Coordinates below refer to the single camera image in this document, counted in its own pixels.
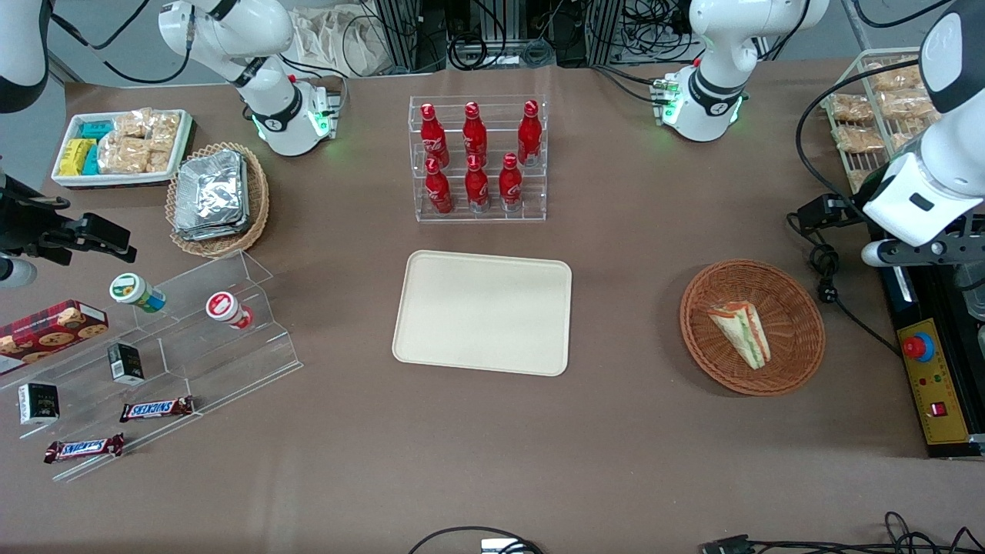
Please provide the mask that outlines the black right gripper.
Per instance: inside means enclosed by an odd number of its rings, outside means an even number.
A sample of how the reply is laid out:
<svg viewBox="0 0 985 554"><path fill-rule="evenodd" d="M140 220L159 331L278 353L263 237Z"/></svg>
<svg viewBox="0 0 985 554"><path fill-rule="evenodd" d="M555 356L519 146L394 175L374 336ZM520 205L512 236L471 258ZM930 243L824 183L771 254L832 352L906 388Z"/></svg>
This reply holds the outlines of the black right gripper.
<svg viewBox="0 0 985 554"><path fill-rule="evenodd" d="M136 262L138 250L129 245L131 232L94 213L78 219L78 235L65 230L73 220L59 214L71 206L62 197L48 197L14 178L1 185L1 252L42 257L70 266L72 252L97 252L126 263Z"/></svg>

